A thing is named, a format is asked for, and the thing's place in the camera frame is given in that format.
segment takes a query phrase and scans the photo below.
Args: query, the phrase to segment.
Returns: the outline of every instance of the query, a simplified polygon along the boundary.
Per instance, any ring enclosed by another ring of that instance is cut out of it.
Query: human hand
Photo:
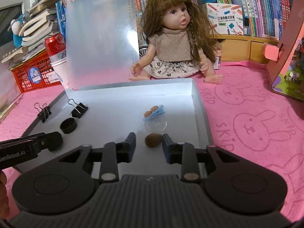
[[[133,76],[136,75],[136,73],[141,69],[140,67],[140,64],[137,62],[137,63],[134,63],[132,66],[131,66],[131,73],[133,74]]]
[[[201,61],[200,64],[201,64],[201,72],[202,73],[206,72],[210,67],[209,63],[206,62],[206,61]]]
[[[9,198],[7,197],[7,191],[5,184],[7,182],[5,173],[0,170],[0,218],[5,219],[10,214]]]

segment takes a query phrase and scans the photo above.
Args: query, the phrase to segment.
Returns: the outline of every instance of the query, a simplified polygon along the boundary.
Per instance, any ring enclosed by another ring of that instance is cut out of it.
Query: white tray
[[[82,102],[89,109],[80,119],[75,118],[78,125],[75,131],[65,135],[59,125],[71,117],[70,112],[74,109],[67,103],[69,98],[76,103]],[[67,89],[50,104],[52,114],[45,123],[36,119],[23,134],[59,131],[63,137],[62,148],[56,152],[43,150],[37,158],[16,168],[26,172],[82,144],[103,147],[111,141],[124,141],[130,132],[134,132],[136,149],[133,160],[129,164],[119,164],[120,177],[127,173],[180,175],[180,165],[167,164],[161,146],[148,148],[144,143],[150,132],[144,126],[143,114],[154,105],[164,105],[168,123],[164,133],[169,134],[174,142],[189,142],[196,148],[212,144],[207,115],[192,79],[118,83],[78,91]],[[100,163],[94,164],[92,177],[98,178],[99,166]]]

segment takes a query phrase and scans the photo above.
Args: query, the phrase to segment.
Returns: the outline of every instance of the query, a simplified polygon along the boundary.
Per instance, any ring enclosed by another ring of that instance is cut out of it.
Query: pink blanket
[[[198,74],[194,79],[201,92],[214,144],[279,173],[287,182],[288,194],[282,214],[290,221],[304,215],[304,120],[303,103],[270,92],[263,64],[222,63],[220,85],[206,84]],[[33,104],[51,102],[59,86],[25,93],[19,105],[0,124],[0,141],[17,138],[34,120]],[[11,217],[17,208],[11,196],[19,175],[5,170]]]

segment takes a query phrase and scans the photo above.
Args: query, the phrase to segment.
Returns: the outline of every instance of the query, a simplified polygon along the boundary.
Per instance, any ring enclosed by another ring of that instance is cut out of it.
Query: doll's face
[[[162,25],[173,30],[185,29],[190,22],[190,15],[184,3],[173,6],[162,16]]]

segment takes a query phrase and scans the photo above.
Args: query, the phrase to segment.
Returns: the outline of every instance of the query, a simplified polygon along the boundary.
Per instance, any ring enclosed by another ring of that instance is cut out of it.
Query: brown hair
[[[199,49],[203,49],[205,55],[215,62],[213,30],[209,31],[211,24],[208,16],[192,0],[148,0],[143,14],[143,31],[147,38],[162,29],[162,15],[172,6],[185,3],[190,15],[190,23],[187,26],[187,35],[191,47],[191,56],[200,61]]]

